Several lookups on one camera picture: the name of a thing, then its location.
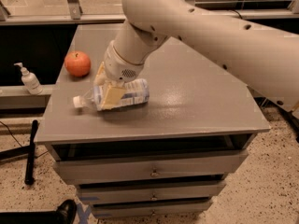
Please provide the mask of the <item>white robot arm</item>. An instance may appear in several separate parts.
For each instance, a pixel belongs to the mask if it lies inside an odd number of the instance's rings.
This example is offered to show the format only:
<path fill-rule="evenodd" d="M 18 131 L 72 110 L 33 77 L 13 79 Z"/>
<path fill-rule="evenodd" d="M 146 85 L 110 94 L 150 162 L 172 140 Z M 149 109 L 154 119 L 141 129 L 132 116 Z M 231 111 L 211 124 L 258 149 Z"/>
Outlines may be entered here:
<path fill-rule="evenodd" d="M 122 0 L 125 21 L 105 52 L 94 83 L 101 109 L 116 107 L 124 84 L 169 37 L 198 51 L 263 97 L 299 113 L 299 35 L 218 15 L 185 0 Z"/>

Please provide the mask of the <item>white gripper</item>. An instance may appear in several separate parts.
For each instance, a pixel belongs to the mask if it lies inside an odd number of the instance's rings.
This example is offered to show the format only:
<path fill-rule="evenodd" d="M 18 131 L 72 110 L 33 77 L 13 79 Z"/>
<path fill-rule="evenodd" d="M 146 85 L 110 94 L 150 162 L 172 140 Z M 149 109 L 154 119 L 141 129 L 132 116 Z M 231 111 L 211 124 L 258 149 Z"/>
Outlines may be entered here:
<path fill-rule="evenodd" d="M 118 82 L 131 82 L 139 76 L 143 67 L 143 64 L 126 62 L 115 50 L 114 41 L 111 41 L 105 52 L 104 62 L 99 65 L 93 85 L 103 85 L 106 78 Z M 102 110 L 114 108 L 126 93 L 126 89 L 122 83 L 106 82 L 102 88 L 103 94 L 100 102 Z"/>

